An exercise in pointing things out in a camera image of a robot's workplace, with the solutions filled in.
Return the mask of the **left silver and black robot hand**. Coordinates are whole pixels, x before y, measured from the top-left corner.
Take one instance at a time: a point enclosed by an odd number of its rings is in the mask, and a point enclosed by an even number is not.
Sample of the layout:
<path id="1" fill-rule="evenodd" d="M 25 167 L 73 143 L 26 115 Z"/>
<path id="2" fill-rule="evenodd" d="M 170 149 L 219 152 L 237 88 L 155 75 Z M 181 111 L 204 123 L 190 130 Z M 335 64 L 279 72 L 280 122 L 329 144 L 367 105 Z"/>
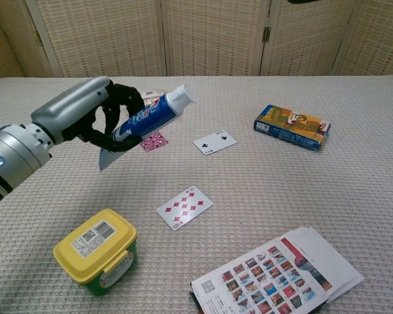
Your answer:
<path id="1" fill-rule="evenodd" d="M 115 84 L 105 76 L 88 78 L 33 111 L 31 122 L 41 127 L 55 145 L 78 137 L 111 152 L 126 152 L 138 145 L 141 138 L 112 138 L 122 105 L 130 116 L 144 108 L 136 88 Z"/>

